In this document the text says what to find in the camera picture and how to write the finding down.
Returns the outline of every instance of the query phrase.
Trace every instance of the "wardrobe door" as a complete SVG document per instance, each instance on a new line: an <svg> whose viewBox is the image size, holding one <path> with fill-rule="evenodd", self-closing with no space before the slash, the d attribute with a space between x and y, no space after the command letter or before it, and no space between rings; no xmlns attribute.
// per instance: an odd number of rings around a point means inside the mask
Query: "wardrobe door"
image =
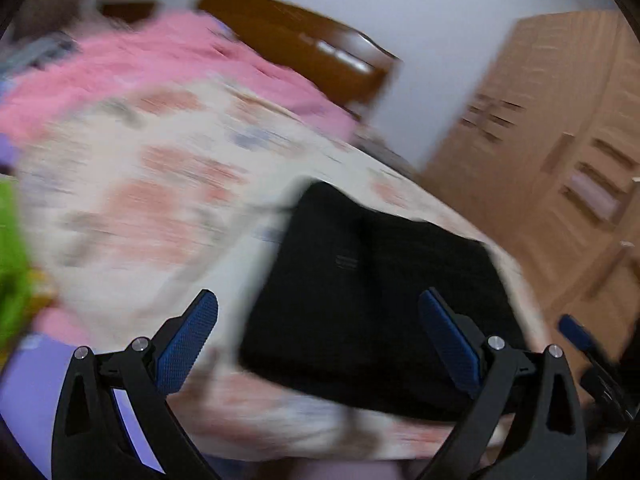
<svg viewBox="0 0 640 480"><path fill-rule="evenodd" d="M571 314L600 342L616 362L640 315L640 253L634 243L621 241L603 258L593 281L573 301L546 313L554 342L566 352L574 378L580 378L587 359L556 330L562 314Z"/></svg>
<svg viewBox="0 0 640 480"><path fill-rule="evenodd" d="M524 219L578 146L606 87L621 15L570 12L541 17L524 69L485 128L503 139L487 181L495 192L491 234L509 249Z"/></svg>
<svg viewBox="0 0 640 480"><path fill-rule="evenodd" d="M540 16L520 20L492 64L462 116L449 131L421 175L422 186L483 228L479 179L494 164L499 139L483 128L488 111L500 102L507 86L522 69L537 34Z"/></svg>
<svg viewBox="0 0 640 480"><path fill-rule="evenodd" d="M636 222L629 211L640 182L640 44L628 25L619 31L609 83L584 140L510 248L543 308Z"/></svg>

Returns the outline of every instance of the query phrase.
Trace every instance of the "green object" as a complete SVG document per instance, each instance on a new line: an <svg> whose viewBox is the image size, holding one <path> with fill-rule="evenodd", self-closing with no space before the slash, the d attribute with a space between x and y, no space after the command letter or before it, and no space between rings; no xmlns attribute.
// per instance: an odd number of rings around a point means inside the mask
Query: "green object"
<svg viewBox="0 0 640 480"><path fill-rule="evenodd" d="M16 180L0 176L0 349L24 327L31 298L30 264L18 226Z"/></svg>

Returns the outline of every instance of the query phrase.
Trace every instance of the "bed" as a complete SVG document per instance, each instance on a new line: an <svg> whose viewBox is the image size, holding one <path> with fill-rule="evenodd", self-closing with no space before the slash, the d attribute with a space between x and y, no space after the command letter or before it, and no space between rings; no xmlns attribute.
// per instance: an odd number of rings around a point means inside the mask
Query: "bed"
<svg viewBox="0 0 640 480"><path fill-rule="evenodd" d="M548 336L519 266L350 145L394 56L350 27L274 0L197 0L196 8L220 21L166 15L136 36L89 38L81 43L89 60L16 81L0 106L0 130L22 150L16 175L34 260L99 351L153 334L201 288L215 292L218 324L169 399L203 452L240 460L432 456L450 426L352 410L239 367L242 326L287 211L301 183L318 179L371 208L482 240L530 347L541 350ZM177 59L187 63L174 72L169 60ZM39 327L51 335L60 328Z"/></svg>

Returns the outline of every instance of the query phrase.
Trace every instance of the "pink blanket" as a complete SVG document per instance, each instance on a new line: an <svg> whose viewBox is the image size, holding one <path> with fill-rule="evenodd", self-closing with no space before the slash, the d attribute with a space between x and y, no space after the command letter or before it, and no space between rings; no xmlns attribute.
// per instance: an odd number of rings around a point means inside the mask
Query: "pink blanket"
<svg viewBox="0 0 640 480"><path fill-rule="evenodd" d="M78 105L219 73L299 115L323 134L351 139L355 121L310 81L267 62L222 31L208 14L173 12L139 32L108 32L81 40L80 54L14 80L14 89L0 105L0 132L21 146L37 139L46 121Z"/></svg>

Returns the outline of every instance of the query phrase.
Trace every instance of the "wooden headboard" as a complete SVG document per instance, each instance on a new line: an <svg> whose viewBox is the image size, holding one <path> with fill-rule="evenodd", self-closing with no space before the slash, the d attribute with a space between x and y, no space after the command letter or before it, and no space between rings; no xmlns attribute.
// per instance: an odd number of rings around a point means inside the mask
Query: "wooden headboard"
<svg viewBox="0 0 640 480"><path fill-rule="evenodd" d="M135 23L150 18L160 7L158 0L98 0L96 6L107 18Z"/></svg>
<svg viewBox="0 0 640 480"><path fill-rule="evenodd" d="M264 59L292 68L361 120L400 63L354 28L277 0L197 0Z"/></svg>

